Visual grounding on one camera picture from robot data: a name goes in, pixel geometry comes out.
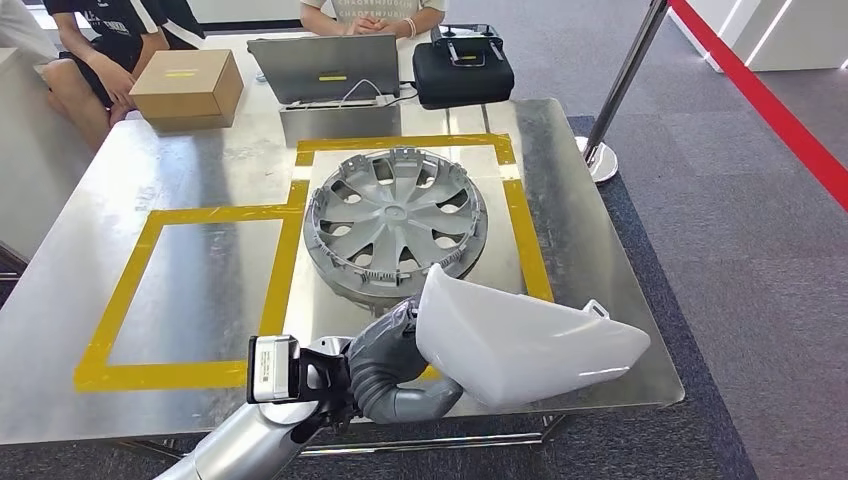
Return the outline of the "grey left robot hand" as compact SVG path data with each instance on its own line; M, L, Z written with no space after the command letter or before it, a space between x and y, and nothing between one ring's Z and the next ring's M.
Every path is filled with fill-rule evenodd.
M400 386L417 379L428 365L416 343L419 301L416 295L398 303L357 335L345 353L355 404L377 424L440 419L464 393L450 378L426 389Z

